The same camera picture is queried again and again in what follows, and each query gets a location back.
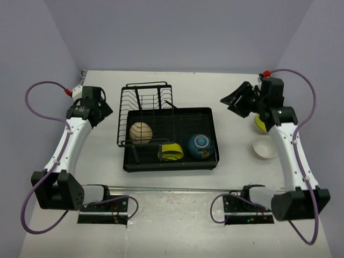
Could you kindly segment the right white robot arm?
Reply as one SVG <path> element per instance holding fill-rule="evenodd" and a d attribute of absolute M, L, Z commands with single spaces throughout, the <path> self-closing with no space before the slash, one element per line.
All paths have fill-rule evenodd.
<path fill-rule="evenodd" d="M 240 206 L 245 211 L 263 206 L 278 221 L 315 219 L 331 196 L 312 174 L 298 132 L 301 124 L 294 109 L 283 105 L 283 90 L 280 78 L 268 77 L 256 86 L 245 81 L 221 99 L 228 110 L 243 118 L 259 114 L 276 147 L 284 176 L 283 193 L 259 185 L 247 186 L 248 193 L 240 197 Z"/>

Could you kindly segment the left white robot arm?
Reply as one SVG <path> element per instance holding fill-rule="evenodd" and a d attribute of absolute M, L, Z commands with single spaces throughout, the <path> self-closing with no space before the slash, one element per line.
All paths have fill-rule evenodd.
<path fill-rule="evenodd" d="M 73 174 L 91 130 L 113 111 L 100 87 L 78 85 L 66 92 L 74 102 L 62 120 L 62 137 L 44 169 L 35 171 L 31 177 L 36 198 L 42 209 L 75 211 L 93 204 L 106 211 L 112 204 L 107 186 L 81 185 Z"/>

